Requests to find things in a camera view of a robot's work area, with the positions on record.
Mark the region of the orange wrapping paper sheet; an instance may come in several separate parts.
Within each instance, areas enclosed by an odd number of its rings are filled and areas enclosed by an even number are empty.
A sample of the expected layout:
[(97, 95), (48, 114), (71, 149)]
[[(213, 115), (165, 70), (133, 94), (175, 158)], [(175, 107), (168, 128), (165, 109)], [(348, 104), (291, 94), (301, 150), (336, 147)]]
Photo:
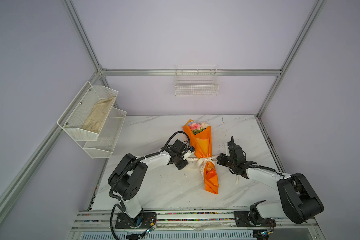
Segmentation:
[[(193, 120), (189, 120), (184, 126), (183, 130), (184, 132), (189, 136), (191, 146), (195, 148), (195, 157), (196, 158), (207, 158), (212, 157), (213, 151), (212, 151), (212, 127), (211, 125), (204, 129), (202, 132), (194, 135), (190, 128), (188, 127), (188, 124), (191, 122), (196, 122)], [(219, 193), (219, 187), (218, 188), (209, 188), (205, 187), (205, 191), (217, 195)]]

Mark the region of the cream printed ribbon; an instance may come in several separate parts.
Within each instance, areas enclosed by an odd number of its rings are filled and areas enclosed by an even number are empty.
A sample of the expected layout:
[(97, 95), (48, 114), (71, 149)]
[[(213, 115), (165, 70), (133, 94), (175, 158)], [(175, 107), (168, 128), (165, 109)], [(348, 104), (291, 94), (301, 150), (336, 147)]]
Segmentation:
[(187, 158), (187, 161), (189, 161), (190, 165), (186, 167), (186, 170), (198, 172), (205, 187), (218, 188), (220, 186), (217, 156)]

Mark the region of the cream fake rose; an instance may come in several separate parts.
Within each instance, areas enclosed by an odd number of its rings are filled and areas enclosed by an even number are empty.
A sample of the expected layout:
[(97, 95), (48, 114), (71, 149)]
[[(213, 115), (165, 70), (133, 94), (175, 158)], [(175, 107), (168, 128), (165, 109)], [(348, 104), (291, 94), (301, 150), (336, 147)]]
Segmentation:
[(209, 126), (210, 126), (210, 125), (209, 125), (208, 123), (206, 123), (206, 122), (201, 122), (201, 123), (200, 123), (200, 127), (201, 127), (202, 130), (208, 128)]

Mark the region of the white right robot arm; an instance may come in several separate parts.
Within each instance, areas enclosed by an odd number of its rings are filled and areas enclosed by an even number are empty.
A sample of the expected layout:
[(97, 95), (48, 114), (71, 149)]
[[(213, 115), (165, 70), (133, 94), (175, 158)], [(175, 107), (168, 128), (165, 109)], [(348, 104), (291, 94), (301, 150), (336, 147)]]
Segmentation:
[(272, 218), (287, 218), (299, 225), (324, 211), (324, 205), (301, 173), (279, 173), (277, 170), (246, 159), (242, 147), (234, 138), (227, 143), (227, 152), (217, 157), (218, 164), (233, 175), (259, 182), (279, 194), (277, 201), (258, 201), (250, 206), (247, 221), (254, 227)]

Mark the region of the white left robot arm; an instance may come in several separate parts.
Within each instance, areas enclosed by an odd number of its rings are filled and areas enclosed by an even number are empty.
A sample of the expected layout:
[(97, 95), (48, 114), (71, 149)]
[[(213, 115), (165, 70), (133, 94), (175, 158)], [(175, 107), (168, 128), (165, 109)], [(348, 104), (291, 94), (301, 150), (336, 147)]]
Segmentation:
[(187, 158), (195, 152), (188, 134), (177, 131), (170, 136), (165, 145), (157, 152), (136, 157), (132, 154), (123, 156), (108, 179), (109, 196), (117, 200), (110, 216), (110, 229), (115, 240), (116, 224), (114, 215), (116, 208), (126, 217), (131, 228), (138, 228), (143, 223), (144, 209), (137, 197), (145, 175), (149, 170), (174, 165), (181, 171), (189, 162)]

